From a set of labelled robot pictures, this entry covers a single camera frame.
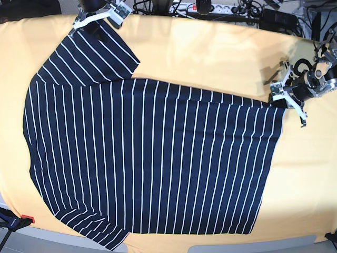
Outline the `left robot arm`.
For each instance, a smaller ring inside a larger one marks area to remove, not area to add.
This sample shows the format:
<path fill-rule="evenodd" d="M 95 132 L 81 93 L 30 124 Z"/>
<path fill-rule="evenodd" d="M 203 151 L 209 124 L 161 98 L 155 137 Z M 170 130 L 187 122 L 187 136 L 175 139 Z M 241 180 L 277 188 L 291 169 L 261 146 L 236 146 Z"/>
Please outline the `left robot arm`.
<path fill-rule="evenodd" d="M 314 45 L 314 63 L 299 59 L 294 65 L 282 62 L 281 80 L 269 84 L 268 104 L 277 108 L 295 109 L 306 126 L 305 101 L 336 90 L 336 24 L 326 32 L 323 41 Z"/>

